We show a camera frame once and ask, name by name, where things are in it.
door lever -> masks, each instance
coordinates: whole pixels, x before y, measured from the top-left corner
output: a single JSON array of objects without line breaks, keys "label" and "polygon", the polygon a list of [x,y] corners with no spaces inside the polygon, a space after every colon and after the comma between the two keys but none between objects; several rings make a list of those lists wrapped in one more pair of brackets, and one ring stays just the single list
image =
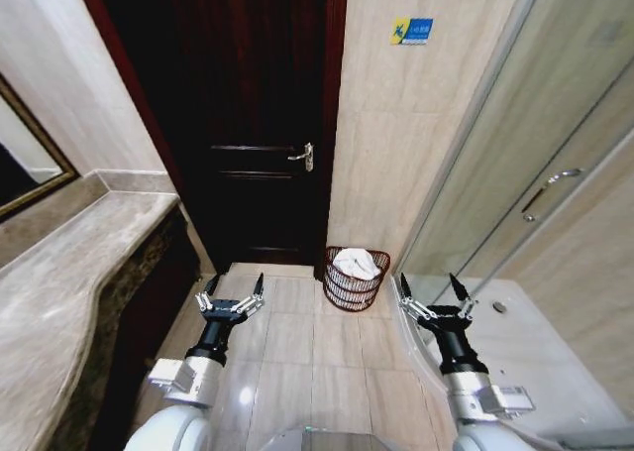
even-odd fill
[{"label": "door lever", "polygon": [[304,153],[301,156],[289,156],[290,161],[306,160],[306,171],[313,171],[313,145],[309,142],[304,146]]}]

wicker basket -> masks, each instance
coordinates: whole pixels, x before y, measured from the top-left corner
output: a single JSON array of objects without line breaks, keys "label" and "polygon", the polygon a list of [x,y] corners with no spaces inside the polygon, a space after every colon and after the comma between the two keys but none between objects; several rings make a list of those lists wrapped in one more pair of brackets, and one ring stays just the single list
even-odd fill
[{"label": "wicker basket", "polygon": [[369,281],[359,280],[343,273],[333,261],[343,250],[341,246],[326,248],[326,274],[324,275],[324,293],[333,305],[351,312],[365,310],[372,305],[378,288],[389,270],[389,254],[383,251],[368,250],[380,274]]}]

gold mirror frame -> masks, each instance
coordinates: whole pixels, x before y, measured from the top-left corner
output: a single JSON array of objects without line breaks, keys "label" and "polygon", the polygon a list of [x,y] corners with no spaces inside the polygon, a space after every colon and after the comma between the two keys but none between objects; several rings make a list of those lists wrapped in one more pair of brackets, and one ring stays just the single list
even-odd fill
[{"label": "gold mirror frame", "polygon": [[16,113],[27,129],[29,129],[31,134],[33,134],[40,144],[42,144],[42,147],[45,148],[61,169],[61,174],[58,176],[38,185],[36,188],[28,191],[18,198],[15,198],[14,200],[11,200],[10,202],[0,205],[0,222],[2,222],[8,217],[18,213],[20,210],[33,204],[37,200],[53,193],[55,190],[74,180],[79,175],[75,167],[72,166],[70,161],[57,147],[53,139],[51,139],[49,133],[44,127],[42,127],[42,124],[40,124],[1,73],[0,95],[4,98],[7,104],[9,104],[13,112]]}]

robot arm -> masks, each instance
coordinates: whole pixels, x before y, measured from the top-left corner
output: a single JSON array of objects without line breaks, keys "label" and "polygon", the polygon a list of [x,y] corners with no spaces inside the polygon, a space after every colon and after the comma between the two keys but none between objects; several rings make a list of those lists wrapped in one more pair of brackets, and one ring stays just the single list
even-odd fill
[{"label": "robot arm", "polygon": [[532,450],[499,419],[519,416],[535,406],[522,387],[499,387],[490,382],[488,369],[477,358],[466,334],[474,320],[471,311],[475,302],[454,275],[450,279],[460,307],[421,304],[412,297],[405,275],[400,278],[399,306],[438,342],[443,358],[440,371],[459,433],[454,450]]},{"label": "robot arm", "polygon": [[184,360],[158,359],[148,380],[164,391],[165,399],[177,404],[153,415],[135,432],[126,451],[206,451],[211,429],[206,411],[218,391],[219,375],[227,362],[229,336],[264,306],[264,275],[254,293],[242,301],[209,297],[218,285],[215,276],[196,294],[206,321],[196,345]]}]

door handle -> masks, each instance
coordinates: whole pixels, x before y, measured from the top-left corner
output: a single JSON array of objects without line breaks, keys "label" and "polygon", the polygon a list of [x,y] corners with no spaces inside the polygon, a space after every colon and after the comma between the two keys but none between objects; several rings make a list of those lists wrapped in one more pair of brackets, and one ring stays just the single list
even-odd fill
[{"label": "door handle", "polygon": [[305,159],[306,171],[313,171],[313,145],[309,142],[304,146],[304,153],[301,156],[289,156],[290,161],[301,161]]},{"label": "door handle", "polygon": [[537,193],[535,193],[533,195],[533,197],[528,200],[528,203],[526,203],[526,205],[524,205],[524,208],[522,208],[521,213],[524,213],[524,216],[522,216],[522,218],[524,218],[524,221],[527,221],[528,223],[532,223],[533,221],[537,220],[537,216],[528,213],[528,209],[533,206],[533,204],[537,201],[537,199],[542,196],[544,194],[544,192],[553,184],[553,183],[557,183],[559,180],[561,180],[562,178],[568,178],[568,177],[575,177],[575,176],[579,176],[583,173],[582,169],[569,169],[569,170],[562,170],[559,173],[555,173],[554,175],[550,176],[548,178],[548,180],[546,180],[546,183],[544,183],[542,185],[542,187],[537,190]]}]

